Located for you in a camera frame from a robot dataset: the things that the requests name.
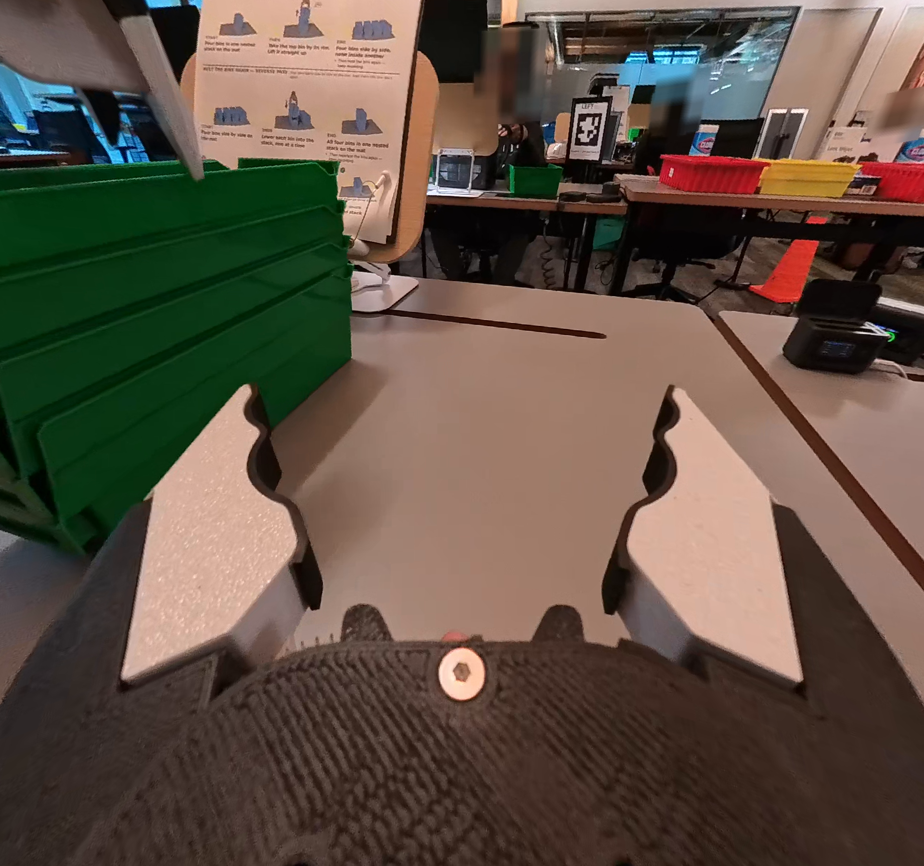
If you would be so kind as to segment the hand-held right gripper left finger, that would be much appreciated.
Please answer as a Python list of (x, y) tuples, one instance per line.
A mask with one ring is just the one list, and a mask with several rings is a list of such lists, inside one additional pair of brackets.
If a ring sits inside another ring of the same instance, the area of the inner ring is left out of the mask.
[(267, 663), (320, 608), (321, 569), (281, 474), (259, 388), (239, 387), (145, 501), (125, 684), (214, 651)]

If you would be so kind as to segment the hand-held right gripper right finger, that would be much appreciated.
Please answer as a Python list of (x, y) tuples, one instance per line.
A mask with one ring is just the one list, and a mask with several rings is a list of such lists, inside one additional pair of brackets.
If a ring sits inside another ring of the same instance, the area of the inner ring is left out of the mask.
[(606, 571), (603, 610), (667, 660), (712, 657), (783, 687), (803, 668), (769, 490), (669, 386)]

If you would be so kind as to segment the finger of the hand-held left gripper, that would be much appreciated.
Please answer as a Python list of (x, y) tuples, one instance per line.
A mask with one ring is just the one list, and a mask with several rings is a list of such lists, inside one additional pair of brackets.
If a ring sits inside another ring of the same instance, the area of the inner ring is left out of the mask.
[(86, 95), (145, 97), (192, 179), (204, 177), (192, 111), (146, 0), (2, 0), (2, 63)]

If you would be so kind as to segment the black charger box with display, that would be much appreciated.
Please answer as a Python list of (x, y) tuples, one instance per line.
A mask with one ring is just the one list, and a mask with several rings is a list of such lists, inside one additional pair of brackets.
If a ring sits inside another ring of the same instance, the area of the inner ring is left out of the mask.
[(881, 295), (876, 283), (811, 280), (795, 307), (796, 323), (783, 344), (783, 357), (808, 371), (865, 372), (891, 340), (871, 321)]

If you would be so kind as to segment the printed instruction sheet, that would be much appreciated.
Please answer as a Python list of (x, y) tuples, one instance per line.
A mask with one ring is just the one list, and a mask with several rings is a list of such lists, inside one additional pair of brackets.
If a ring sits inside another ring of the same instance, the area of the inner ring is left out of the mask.
[(345, 231), (392, 236), (424, 0), (202, 0), (205, 159), (326, 161)]

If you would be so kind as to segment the black device with green light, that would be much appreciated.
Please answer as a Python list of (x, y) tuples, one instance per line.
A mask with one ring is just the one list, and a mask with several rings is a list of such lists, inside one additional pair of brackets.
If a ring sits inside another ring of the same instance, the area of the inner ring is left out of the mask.
[(916, 366), (923, 357), (923, 307), (881, 297), (871, 323), (889, 335), (879, 358), (902, 366)]

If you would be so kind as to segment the orange traffic cone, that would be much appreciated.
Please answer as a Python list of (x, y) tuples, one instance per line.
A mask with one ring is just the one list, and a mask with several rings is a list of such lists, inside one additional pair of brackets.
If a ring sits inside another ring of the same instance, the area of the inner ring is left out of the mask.
[(766, 281), (751, 284), (747, 291), (778, 305), (798, 303), (808, 282), (819, 244), (817, 239), (794, 239)]

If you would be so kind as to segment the black office chair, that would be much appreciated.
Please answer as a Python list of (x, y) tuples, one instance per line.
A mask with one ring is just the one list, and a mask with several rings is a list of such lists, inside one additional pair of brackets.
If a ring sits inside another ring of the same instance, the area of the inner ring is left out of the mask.
[(688, 215), (676, 218), (660, 213), (658, 217), (650, 217), (645, 227), (640, 227), (632, 261), (657, 262), (662, 266), (661, 275), (658, 281), (636, 284), (627, 292), (629, 297), (694, 305), (703, 300), (675, 286), (678, 269), (691, 264), (713, 268), (713, 262), (727, 256), (733, 245), (727, 237), (702, 234), (683, 226), (693, 222), (694, 218)]

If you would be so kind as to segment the wooden-top table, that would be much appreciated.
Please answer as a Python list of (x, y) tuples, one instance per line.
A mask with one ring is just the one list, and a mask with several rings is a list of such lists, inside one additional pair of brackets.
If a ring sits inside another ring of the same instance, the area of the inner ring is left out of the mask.
[(706, 236), (806, 239), (821, 243), (863, 243), (872, 246), (854, 273), (858, 282), (877, 282), (898, 247), (923, 247), (923, 206), (877, 198), (801, 197), (775, 194), (687, 192), (673, 189), (656, 177), (616, 178), (627, 203), (626, 225), (616, 251), (608, 293), (639, 297), (626, 288), (643, 212), (648, 208), (680, 208), (677, 221), (655, 231), (689, 232)]
[(422, 268), (431, 264), (450, 281), (526, 286), (518, 274), (538, 239), (545, 286), (583, 292), (595, 239), (606, 230), (602, 221), (624, 224), (628, 214), (628, 204), (615, 196), (582, 190), (555, 199), (433, 193), (426, 202)]

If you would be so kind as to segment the red plastic bin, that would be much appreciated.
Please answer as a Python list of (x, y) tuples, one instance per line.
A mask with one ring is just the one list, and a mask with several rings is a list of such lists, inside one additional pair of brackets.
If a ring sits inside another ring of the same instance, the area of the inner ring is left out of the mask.
[(879, 179), (874, 193), (877, 200), (923, 203), (923, 163), (867, 162), (860, 171)]
[(695, 155), (662, 155), (660, 183), (687, 193), (752, 195), (768, 160)]

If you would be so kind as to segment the yellow plastic bin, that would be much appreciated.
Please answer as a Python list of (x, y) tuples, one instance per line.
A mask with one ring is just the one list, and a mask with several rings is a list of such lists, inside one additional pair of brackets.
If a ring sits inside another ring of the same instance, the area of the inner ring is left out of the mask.
[(862, 166), (839, 161), (776, 159), (759, 180), (762, 195), (841, 199)]

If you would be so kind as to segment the grey monitor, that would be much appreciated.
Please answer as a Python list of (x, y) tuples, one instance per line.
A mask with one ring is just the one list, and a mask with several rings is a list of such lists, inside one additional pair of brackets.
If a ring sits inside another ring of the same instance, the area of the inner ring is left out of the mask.
[(776, 108), (767, 111), (754, 153), (755, 159), (789, 159), (802, 133), (809, 110)]

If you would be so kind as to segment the printed tag sign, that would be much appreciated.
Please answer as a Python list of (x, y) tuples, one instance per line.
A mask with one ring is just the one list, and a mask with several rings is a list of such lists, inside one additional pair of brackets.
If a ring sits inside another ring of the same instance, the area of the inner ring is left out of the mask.
[(597, 163), (603, 156), (612, 97), (574, 98), (566, 142), (566, 161)]

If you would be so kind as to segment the clear box white frame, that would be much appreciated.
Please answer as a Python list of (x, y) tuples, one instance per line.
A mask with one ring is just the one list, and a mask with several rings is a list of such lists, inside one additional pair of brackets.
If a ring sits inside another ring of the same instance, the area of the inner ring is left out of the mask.
[(470, 149), (445, 148), (435, 158), (433, 194), (469, 194), (475, 179), (474, 152)]

